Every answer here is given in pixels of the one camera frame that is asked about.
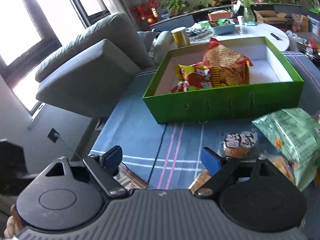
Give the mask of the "person's hand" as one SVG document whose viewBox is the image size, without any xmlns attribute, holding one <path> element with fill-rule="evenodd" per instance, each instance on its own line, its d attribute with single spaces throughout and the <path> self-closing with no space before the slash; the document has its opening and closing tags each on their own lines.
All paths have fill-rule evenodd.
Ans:
<svg viewBox="0 0 320 240">
<path fill-rule="evenodd" d="M 4 231 L 5 238 L 12 238 L 17 236 L 23 229 L 23 224 L 18 215 L 16 205 L 10 208 L 11 216 L 7 220 L 6 229 Z"/>
</svg>

